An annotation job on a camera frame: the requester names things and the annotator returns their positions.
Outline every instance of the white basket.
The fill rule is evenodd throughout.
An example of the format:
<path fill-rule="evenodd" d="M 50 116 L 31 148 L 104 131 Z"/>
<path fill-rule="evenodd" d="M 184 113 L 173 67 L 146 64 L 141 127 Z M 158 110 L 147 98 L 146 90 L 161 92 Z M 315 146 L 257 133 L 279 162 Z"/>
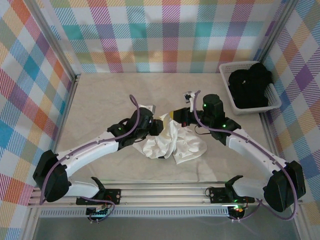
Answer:
<path fill-rule="evenodd" d="M 239 69 L 245 69 L 248 70 L 252 65 L 258 63 L 258 61 L 235 61 L 235 62 L 229 62 L 221 64 L 219 69 L 220 73 L 223 78 L 223 82 L 226 88 L 226 91 L 228 93 L 232 111 L 235 115 L 242 115 L 242 114 L 252 114 L 252 113 L 264 113 L 266 111 L 269 111 L 271 109 L 277 109 L 281 106 L 281 100 L 277 94 L 277 91 L 275 89 L 275 86 L 270 83 L 268 87 L 264 91 L 264 95 L 268 98 L 268 106 L 265 107 L 254 107 L 254 108 L 237 108 L 234 102 L 234 99 L 231 95 L 231 92 L 229 90 L 229 77 L 231 73 L 233 73 L 236 70 Z"/>

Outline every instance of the white fabric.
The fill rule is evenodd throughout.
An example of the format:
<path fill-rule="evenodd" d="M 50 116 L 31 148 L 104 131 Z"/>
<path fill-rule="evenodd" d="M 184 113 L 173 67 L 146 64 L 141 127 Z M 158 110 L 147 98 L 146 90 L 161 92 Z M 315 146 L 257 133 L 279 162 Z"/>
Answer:
<path fill-rule="evenodd" d="M 145 141 L 133 144 L 140 153 L 151 159 L 169 158 L 172 154 L 176 164 L 200 157 L 207 144 L 193 131 L 172 120 L 169 114 L 162 115 L 163 131 L 159 136 L 148 136 Z"/>

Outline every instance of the white table surface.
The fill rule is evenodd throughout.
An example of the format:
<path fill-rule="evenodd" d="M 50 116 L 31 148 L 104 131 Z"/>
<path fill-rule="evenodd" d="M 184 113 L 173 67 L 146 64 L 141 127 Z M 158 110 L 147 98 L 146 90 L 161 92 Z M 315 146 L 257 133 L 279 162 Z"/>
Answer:
<path fill-rule="evenodd" d="M 140 104 L 156 105 L 156 118 L 188 107 L 183 93 L 197 90 L 201 90 L 198 109 L 202 108 L 205 95 L 218 94 L 226 116 L 268 149 L 259 115 L 232 113 L 218 73 L 83 73 L 57 150 L 74 148 L 100 135 L 112 124 L 129 118 L 135 110 L 129 94 L 133 94 Z M 210 135 L 200 137 L 206 141 L 207 151 L 197 159 L 178 165 L 172 156 L 150 159 L 128 146 L 95 160 L 74 176 L 101 180 L 227 181 L 236 175 L 244 175 L 263 179 L 262 173 L 247 159 Z"/>

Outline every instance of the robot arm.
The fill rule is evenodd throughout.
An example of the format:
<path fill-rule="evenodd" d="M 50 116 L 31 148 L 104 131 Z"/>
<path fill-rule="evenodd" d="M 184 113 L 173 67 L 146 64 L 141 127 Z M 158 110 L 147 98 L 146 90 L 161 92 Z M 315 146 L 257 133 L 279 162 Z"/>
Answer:
<path fill-rule="evenodd" d="M 137 139 L 144 139 L 147 135 L 157 136 L 163 130 L 163 122 L 154 119 L 155 106 L 139 106 L 139 120 L 137 127 L 129 135 L 120 139 L 110 140 L 128 133 L 135 125 L 138 117 L 136 110 L 131 118 L 125 118 L 109 127 L 96 138 L 75 148 L 54 154 L 51 150 L 41 155 L 33 174 L 33 179 L 44 191 L 47 202 L 54 202 L 63 196 L 82 196 L 95 200 L 105 200 L 107 192 L 101 182 L 92 177 L 89 182 L 72 180 L 70 177 L 83 166 L 94 160 L 132 145 Z M 50 174 L 45 189 L 45 178 L 51 168 L 63 159 Z"/>
<path fill-rule="evenodd" d="M 187 103 L 192 104 L 195 94 L 187 92 L 184 97 Z M 296 161 L 286 162 L 251 139 L 238 123 L 225 116 L 223 103 L 218 95 L 209 94 L 204 96 L 202 109 L 197 110 L 196 115 L 202 125 L 216 130 L 210 130 L 211 136 L 249 159 L 264 175 L 264 180 L 262 181 L 240 175 L 229 180 L 225 184 L 224 190 L 229 201 L 235 202 L 243 199 L 243 197 L 250 197 L 251 201 L 254 201 L 254 198 L 262 199 L 266 200 L 274 210 L 283 212 L 294 203 L 294 196 L 289 181 L 280 166 L 289 174 L 295 187 L 297 198 L 299 199 L 306 193 L 301 165 Z M 181 123 L 182 127 L 190 124 L 196 124 L 201 127 L 193 111 L 193 107 L 185 107 L 171 112 L 170 116 L 176 122 Z M 269 156 L 272 156 L 278 164 L 271 161 Z M 215 195 L 214 199 L 217 199 L 217 195 L 221 194 L 219 191 L 211 193 Z"/>

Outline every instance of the checkered pattern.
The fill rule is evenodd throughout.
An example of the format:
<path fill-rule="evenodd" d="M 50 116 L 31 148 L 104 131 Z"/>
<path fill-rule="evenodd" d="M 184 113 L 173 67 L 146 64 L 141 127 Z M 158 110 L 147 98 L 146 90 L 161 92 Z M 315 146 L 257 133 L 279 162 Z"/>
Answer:
<path fill-rule="evenodd" d="M 275 2 L 50 0 L 42 13 L 76 72 L 214 73 L 254 56 Z"/>
<path fill-rule="evenodd" d="M 264 36 L 263 36 L 263 39 L 262 39 L 262 41 L 260 43 L 260 46 L 259 46 L 258 50 L 256 51 L 256 54 L 255 54 L 255 56 L 253 58 L 254 60 L 258 60 L 259 59 L 259 56 L 260 56 L 261 52 L 263 51 L 266 43 L 269 40 L 270 34 L 276 30 L 275 29 L 276 24 L 278 23 L 278 21 L 279 21 L 279 19 L 281 17 L 281 14 L 283 13 L 283 11 L 285 9 L 285 6 L 288 3 L 288 1 L 289 0 L 281 0 L 281 3 L 278 6 L 278 8 L 277 8 L 277 10 L 276 10 L 276 12 L 275 12 L 275 14 L 273 16 L 273 19 L 272 19 L 270 25 L 268 26 Z"/>
<path fill-rule="evenodd" d="M 314 239 L 320 234 L 320 1 L 300 0 L 265 65 L 282 100 L 269 121 L 281 157 L 299 161 Z"/>
<path fill-rule="evenodd" d="M 71 80 L 23 0 L 0 5 L 0 240 L 15 240 Z"/>

